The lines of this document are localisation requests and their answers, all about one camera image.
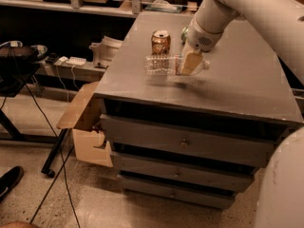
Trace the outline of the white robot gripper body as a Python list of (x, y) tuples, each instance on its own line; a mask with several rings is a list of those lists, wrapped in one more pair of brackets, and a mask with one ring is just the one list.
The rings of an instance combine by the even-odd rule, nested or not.
[(199, 25), (197, 17), (194, 16), (188, 27), (186, 42), (192, 48), (209, 51), (217, 44), (221, 37), (222, 32), (212, 33), (206, 31)]

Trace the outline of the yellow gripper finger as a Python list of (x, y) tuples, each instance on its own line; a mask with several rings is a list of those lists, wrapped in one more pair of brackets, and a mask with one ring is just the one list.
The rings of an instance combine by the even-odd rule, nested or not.
[(187, 53), (190, 52), (191, 49), (192, 49), (192, 47), (187, 42), (185, 42), (183, 45), (183, 49), (181, 51), (182, 58), (185, 58)]
[(187, 52), (183, 58), (180, 75), (189, 76), (202, 63), (203, 57), (196, 52)]

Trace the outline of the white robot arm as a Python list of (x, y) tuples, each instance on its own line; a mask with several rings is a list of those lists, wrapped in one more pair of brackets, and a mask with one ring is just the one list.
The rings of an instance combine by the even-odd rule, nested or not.
[(182, 55), (213, 49), (240, 15), (304, 84), (304, 6), (295, 0), (203, 0), (188, 26)]

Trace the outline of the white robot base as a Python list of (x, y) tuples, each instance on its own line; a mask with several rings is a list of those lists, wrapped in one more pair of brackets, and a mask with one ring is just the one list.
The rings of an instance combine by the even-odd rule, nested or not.
[(281, 143), (265, 169), (255, 228), (304, 228), (304, 127)]

